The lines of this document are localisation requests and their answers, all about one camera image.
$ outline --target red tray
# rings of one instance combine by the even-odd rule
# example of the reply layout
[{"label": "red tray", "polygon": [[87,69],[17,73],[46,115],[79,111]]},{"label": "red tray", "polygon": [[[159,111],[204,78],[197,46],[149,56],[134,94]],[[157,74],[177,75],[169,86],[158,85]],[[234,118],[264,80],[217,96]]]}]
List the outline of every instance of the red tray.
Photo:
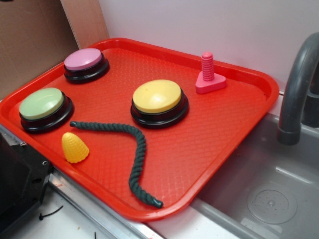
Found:
[{"label": "red tray", "polygon": [[[227,78],[227,87],[200,95],[195,90],[201,71],[198,56],[122,38],[92,47],[110,62],[105,76],[74,85],[66,81],[61,63],[6,97],[0,103],[0,123],[129,219],[157,220],[185,208],[279,95],[277,83],[268,75],[217,61],[215,73]],[[41,88],[56,87],[74,103],[71,120],[136,126],[130,114],[133,92],[154,79],[177,82],[189,99],[189,113],[180,123],[166,129],[140,127],[147,139],[140,184],[163,201],[161,209],[141,203],[129,189],[136,150],[132,136],[79,130],[68,123],[37,135],[26,133],[20,125],[21,101]],[[61,146],[65,132],[75,133],[87,144],[87,159],[77,164],[65,160]]]}]

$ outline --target yellow corn toy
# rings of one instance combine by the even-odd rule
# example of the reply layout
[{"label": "yellow corn toy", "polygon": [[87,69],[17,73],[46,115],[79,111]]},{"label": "yellow corn toy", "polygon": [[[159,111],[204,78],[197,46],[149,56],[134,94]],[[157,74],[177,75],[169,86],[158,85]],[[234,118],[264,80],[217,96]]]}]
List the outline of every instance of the yellow corn toy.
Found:
[{"label": "yellow corn toy", "polygon": [[75,134],[67,132],[62,136],[62,148],[65,158],[70,163],[78,163],[89,155],[89,148]]}]

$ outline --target pink button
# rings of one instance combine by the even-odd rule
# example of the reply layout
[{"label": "pink button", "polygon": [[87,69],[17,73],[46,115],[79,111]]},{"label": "pink button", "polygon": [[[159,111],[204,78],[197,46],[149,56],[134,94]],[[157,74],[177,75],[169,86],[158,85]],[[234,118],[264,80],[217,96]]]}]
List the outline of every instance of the pink button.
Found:
[{"label": "pink button", "polygon": [[85,70],[96,65],[102,58],[100,50],[95,48],[85,48],[73,52],[64,60],[66,69],[71,71]]}]

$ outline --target dark green rope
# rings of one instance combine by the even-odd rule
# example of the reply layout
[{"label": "dark green rope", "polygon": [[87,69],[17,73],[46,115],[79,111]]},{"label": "dark green rope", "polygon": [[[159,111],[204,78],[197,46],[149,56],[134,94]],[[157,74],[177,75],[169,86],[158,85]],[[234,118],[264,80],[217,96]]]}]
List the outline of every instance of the dark green rope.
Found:
[{"label": "dark green rope", "polygon": [[96,122],[70,122],[71,127],[78,129],[87,129],[94,131],[107,131],[107,132],[125,132],[133,135],[137,141],[137,148],[135,152],[134,164],[129,178],[129,186],[134,195],[143,203],[152,205],[157,208],[163,206],[163,202],[157,200],[151,194],[147,193],[139,185],[140,175],[142,174],[144,157],[146,151],[146,140],[143,133],[133,126],[121,123],[96,123]]}]

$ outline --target gray sink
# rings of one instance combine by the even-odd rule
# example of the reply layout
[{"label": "gray sink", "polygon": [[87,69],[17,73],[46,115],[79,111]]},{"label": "gray sink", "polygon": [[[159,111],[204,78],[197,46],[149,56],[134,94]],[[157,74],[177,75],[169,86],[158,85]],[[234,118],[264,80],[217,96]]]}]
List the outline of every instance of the gray sink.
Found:
[{"label": "gray sink", "polygon": [[285,146],[277,124],[267,114],[192,206],[241,238],[319,238],[319,131],[303,126],[300,142]]}]

